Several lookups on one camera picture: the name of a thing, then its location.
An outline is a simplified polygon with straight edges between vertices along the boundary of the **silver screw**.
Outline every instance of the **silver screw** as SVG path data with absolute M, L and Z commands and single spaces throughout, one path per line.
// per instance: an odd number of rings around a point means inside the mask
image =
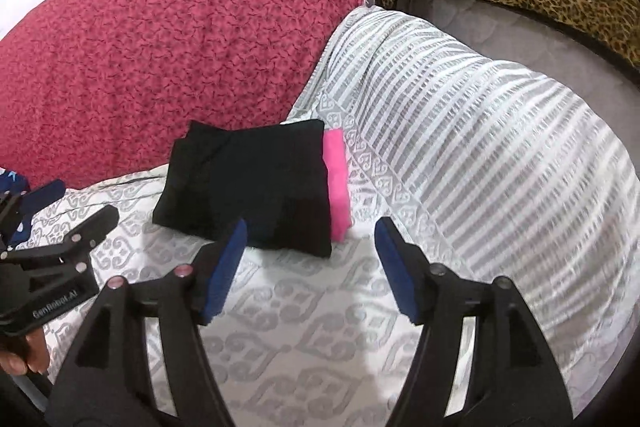
M 120 286 L 122 286 L 123 284 L 124 284 L 124 277 L 122 275 L 116 275 L 114 277 L 111 277 L 111 279 L 107 281 L 107 286 L 112 290 L 116 290 L 120 288 Z
M 429 271 L 434 275 L 444 275 L 447 272 L 447 267 L 444 264 L 433 263 L 429 267 Z
M 495 280 L 495 283 L 503 290 L 508 290 L 509 288 L 511 288 L 511 279 L 502 275 L 500 275 L 500 277 Z
M 176 266 L 174 268 L 174 274 L 178 277 L 187 277 L 188 275 L 191 275 L 192 272 L 193 266 L 190 264 L 180 264 L 180 266 Z

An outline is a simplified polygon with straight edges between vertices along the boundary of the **black folded cloth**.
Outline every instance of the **black folded cloth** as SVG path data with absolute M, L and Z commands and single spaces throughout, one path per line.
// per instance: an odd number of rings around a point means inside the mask
M 217 240 L 238 217 L 251 247 L 331 255 L 324 123 L 238 131 L 192 121 L 175 141 L 152 221 Z

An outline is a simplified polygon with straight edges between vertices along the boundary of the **red fabric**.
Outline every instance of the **red fabric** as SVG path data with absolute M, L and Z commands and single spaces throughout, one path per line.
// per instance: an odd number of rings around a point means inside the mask
M 0 41 L 0 166 L 70 187 L 166 163 L 190 120 L 282 121 L 362 0 L 46 0 Z

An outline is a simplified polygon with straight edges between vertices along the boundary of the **pink folded garment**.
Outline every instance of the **pink folded garment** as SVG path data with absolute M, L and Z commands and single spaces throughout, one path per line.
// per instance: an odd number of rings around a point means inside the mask
M 351 226 L 351 202 L 347 188 L 349 169 L 347 168 L 342 129 L 331 129 L 324 132 L 322 159 L 326 165 L 329 185 L 331 240 L 339 243 L 344 240 L 344 236 Z

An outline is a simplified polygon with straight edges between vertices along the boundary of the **gray mattress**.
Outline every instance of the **gray mattress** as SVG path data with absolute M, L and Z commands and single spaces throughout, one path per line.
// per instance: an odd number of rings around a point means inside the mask
M 545 73 L 578 94 L 618 135 L 640 172 L 640 89 L 606 60 L 543 23 L 481 0 L 398 0 L 489 58 Z

